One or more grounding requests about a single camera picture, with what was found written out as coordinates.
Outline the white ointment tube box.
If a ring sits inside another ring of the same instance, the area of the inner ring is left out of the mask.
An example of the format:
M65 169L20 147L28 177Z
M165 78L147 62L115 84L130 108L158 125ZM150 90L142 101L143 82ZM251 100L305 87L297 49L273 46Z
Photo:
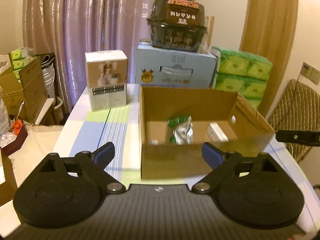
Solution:
M208 137L213 142L226 142L228 141L227 135L221 129L217 122L211 122L207 129Z

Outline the silver green foil pouch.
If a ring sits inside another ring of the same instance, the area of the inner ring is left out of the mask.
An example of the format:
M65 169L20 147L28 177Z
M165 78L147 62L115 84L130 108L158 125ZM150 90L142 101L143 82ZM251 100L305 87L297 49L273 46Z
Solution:
M180 115L167 120L168 128L172 131L169 138L171 143L177 145L193 143L193 122L190 115Z

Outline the woven wicker chair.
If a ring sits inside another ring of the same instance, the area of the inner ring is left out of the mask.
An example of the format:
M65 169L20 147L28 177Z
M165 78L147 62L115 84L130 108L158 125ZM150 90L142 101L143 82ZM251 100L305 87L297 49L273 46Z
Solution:
M298 80L291 79L268 119L279 130L319 132L319 94ZM285 143L296 162L302 161L310 146Z

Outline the brown cardboard box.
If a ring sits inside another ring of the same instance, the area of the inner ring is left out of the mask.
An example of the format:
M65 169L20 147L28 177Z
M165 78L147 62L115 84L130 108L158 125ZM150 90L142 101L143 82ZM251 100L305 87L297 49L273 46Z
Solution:
M172 131L167 120L190 115L193 143L177 145L169 141ZM211 142L207 129L217 122L228 137L213 145L236 151L244 157L263 152L274 135L265 118L239 93L214 89L142 86L139 89L139 125L142 142L141 178L169 179L193 177L212 169L204 161L202 145ZM150 141L158 140L158 145Z

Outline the green tissue pack bundle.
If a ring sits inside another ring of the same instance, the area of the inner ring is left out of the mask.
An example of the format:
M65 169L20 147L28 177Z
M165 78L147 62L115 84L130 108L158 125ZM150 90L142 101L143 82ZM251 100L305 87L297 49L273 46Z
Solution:
M217 58L211 87L238 92L257 109L264 96L273 63L267 58L244 51L212 47Z

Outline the white humidifier product box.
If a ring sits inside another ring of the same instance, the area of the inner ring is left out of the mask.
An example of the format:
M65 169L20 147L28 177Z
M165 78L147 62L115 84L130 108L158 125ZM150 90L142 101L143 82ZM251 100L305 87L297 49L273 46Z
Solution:
M85 54L87 89L92 111L127 104L128 58L122 50Z

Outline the brown cardboard carton stack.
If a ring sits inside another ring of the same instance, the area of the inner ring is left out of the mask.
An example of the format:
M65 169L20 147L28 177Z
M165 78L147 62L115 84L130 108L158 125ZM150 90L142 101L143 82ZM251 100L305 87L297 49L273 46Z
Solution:
M4 104L9 115L19 115L22 120L34 123L49 98L40 58L22 68L19 76L18 80L12 67L1 74Z

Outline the light blue milk carton box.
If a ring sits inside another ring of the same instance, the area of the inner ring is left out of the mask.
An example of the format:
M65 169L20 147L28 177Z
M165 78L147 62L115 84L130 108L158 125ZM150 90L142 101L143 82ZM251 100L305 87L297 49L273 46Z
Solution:
M156 48L140 42L135 54L136 83L165 87L210 87L217 58L206 51L192 53Z

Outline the black instant noodle bowl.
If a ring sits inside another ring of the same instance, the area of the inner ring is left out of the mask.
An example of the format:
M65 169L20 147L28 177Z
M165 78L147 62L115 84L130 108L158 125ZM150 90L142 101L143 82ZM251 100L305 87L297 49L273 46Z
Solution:
M207 34L204 6L193 1L154 0L146 21L156 48L196 53Z

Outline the wall power socket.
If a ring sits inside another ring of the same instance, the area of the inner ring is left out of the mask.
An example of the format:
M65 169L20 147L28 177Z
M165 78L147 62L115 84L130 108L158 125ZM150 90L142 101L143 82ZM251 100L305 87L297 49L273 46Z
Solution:
M310 80L315 85L319 85L320 71L304 62L300 71L301 75Z

